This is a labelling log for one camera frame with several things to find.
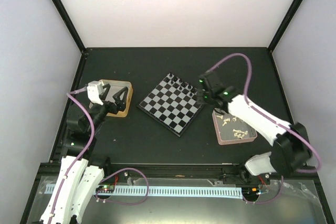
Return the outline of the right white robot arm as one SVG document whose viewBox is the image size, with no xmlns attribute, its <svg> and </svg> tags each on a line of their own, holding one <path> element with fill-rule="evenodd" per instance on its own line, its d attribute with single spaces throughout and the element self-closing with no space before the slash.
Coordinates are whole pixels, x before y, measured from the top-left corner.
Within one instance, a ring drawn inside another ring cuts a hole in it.
<svg viewBox="0 0 336 224">
<path fill-rule="evenodd" d="M 238 117 L 256 130 L 271 146 L 264 154 L 252 156 L 238 171 L 239 179 L 252 183 L 258 175 L 277 173 L 290 176 L 299 172 L 312 157 L 308 148 L 307 130 L 300 124 L 290 124 L 257 106 L 235 88 L 224 86 L 212 71 L 199 76 L 201 88 L 197 92 L 200 104 L 210 104 Z"/>
</svg>

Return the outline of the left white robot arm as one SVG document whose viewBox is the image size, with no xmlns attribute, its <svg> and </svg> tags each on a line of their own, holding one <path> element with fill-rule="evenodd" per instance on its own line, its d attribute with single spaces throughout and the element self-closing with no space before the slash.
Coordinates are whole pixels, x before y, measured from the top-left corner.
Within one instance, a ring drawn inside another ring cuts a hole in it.
<svg viewBox="0 0 336 224">
<path fill-rule="evenodd" d="M 67 93 L 66 140 L 60 172 L 49 203 L 38 223 L 82 223 L 83 214 L 100 181 L 113 174 L 108 157 L 92 155 L 95 131 L 106 117 L 126 117 L 133 87 L 127 81 L 91 81 Z"/>
</svg>

